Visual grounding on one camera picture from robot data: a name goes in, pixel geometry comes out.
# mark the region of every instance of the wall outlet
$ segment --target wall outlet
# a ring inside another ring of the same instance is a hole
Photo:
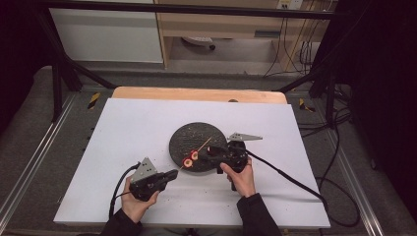
[[[289,9],[289,5],[291,4],[291,0],[279,0],[276,9],[287,10]]]
[[[303,0],[291,0],[288,9],[289,10],[300,10],[301,4],[303,4]]]
[[[303,0],[279,0],[276,9],[300,10]]]

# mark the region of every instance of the handheld controller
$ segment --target handheld controller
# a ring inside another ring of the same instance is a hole
[[[217,169],[217,174],[223,173],[220,168],[221,162],[230,166],[236,173],[240,173],[248,163],[248,154],[245,152],[245,143],[230,141],[227,147],[209,146],[207,155],[202,155],[201,160],[209,161]]]
[[[136,199],[147,202],[154,192],[164,191],[168,182],[176,179],[177,176],[176,169],[157,173],[156,168],[146,157],[133,174],[129,190]]]

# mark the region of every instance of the white table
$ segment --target white table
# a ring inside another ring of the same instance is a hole
[[[262,136],[261,141],[246,142],[247,149],[318,191],[290,105],[109,98],[54,221],[67,225],[105,223],[109,201],[122,173],[146,156],[158,171],[178,168],[169,155],[169,140],[178,128],[192,122],[212,124],[226,137],[234,132]],[[254,160],[253,166],[257,191],[278,226],[329,227],[320,200],[263,163]],[[226,175],[218,175],[215,170],[180,171],[142,223],[164,227],[238,226],[242,223],[236,208],[238,200]]]

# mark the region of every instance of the human hand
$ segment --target human hand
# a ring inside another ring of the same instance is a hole
[[[220,163],[220,168],[227,174],[227,179],[234,183],[240,196],[246,198],[255,195],[254,170],[252,169],[252,159],[248,157],[248,163],[240,173],[236,173],[230,166]]]
[[[125,182],[125,189],[123,193],[129,193],[129,186],[131,182],[132,176],[126,178]],[[142,202],[140,200],[135,199],[135,197],[129,193],[122,195],[122,209],[126,213],[126,215],[132,219],[135,223],[141,221],[142,217],[144,216],[147,209],[156,204],[156,199],[159,194],[159,191],[153,193],[150,199],[147,202]]]

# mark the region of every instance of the black sleeve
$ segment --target black sleeve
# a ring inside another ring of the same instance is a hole
[[[237,203],[243,221],[243,235],[280,236],[278,226],[270,216],[260,194],[242,197]]]
[[[101,236],[137,236],[142,230],[142,224],[135,223],[126,213],[119,209],[105,224]]]

